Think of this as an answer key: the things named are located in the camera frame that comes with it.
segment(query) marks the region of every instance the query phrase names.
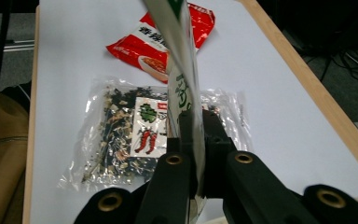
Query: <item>black chair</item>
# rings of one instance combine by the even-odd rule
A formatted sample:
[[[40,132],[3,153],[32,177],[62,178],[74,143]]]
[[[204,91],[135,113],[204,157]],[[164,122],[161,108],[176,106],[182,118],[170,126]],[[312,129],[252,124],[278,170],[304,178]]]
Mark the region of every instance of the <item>black chair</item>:
[[[0,0],[0,13],[2,13],[0,27],[0,76],[5,45],[7,43],[14,43],[13,40],[7,40],[10,13],[35,13],[38,5],[39,0]]]

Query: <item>dark floor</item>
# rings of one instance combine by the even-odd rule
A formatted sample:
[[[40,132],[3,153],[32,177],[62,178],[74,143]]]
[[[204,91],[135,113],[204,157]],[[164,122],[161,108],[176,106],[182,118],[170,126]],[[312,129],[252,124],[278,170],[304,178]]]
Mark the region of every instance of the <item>dark floor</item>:
[[[34,14],[13,14],[11,16],[8,38],[14,40],[34,39]],[[313,59],[312,57],[305,56],[304,60],[306,62],[311,60],[309,66],[317,77],[322,75],[325,69],[325,58],[316,57]],[[348,69],[340,67],[343,63],[339,55],[334,55],[334,61],[336,63],[331,62],[328,67],[323,84],[349,118],[353,122],[356,122],[358,121],[358,80],[351,76]],[[0,90],[29,82],[32,76],[32,66],[32,50],[6,52]]]

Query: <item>clear plastic bag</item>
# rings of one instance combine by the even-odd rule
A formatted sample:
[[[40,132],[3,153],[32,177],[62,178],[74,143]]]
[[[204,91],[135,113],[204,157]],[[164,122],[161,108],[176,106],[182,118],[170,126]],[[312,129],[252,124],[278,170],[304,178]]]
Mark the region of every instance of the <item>clear plastic bag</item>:
[[[216,89],[201,91],[200,95],[203,109],[207,106],[208,110],[218,115],[237,150],[253,151],[250,126],[244,108],[244,93]]]
[[[251,150],[241,94],[201,92],[205,109],[219,115],[237,150]],[[75,143],[75,156],[59,188],[98,191],[121,187],[133,191],[152,177],[166,152],[167,88],[136,87],[114,77],[97,79]]]

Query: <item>brass screw hole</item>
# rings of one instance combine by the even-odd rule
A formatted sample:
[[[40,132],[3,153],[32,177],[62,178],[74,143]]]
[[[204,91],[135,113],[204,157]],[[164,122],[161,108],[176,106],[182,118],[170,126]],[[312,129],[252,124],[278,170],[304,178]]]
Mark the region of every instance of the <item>brass screw hole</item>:
[[[235,160],[240,163],[251,163],[253,161],[253,158],[246,154],[239,153],[239,154],[235,155]]]
[[[331,190],[319,189],[317,192],[318,199],[331,207],[343,208],[346,203],[345,200],[337,193]]]
[[[104,195],[100,201],[98,201],[98,208],[103,212],[113,211],[121,206],[123,199],[121,195],[113,192]]]
[[[173,156],[168,157],[166,159],[166,162],[170,165],[177,165],[177,164],[182,163],[182,157],[173,155]]]

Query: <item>red snack bag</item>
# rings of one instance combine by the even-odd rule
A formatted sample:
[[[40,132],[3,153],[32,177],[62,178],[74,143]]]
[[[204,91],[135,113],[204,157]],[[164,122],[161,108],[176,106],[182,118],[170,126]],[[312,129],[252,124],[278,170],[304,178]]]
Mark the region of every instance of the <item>red snack bag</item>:
[[[198,50],[214,27],[214,14],[209,9],[191,3],[188,9]],[[139,25],[130,35],[106,48],[121,61],[146,71],[164,83],[168,82],[170,53],[148,13],[140,19]]]

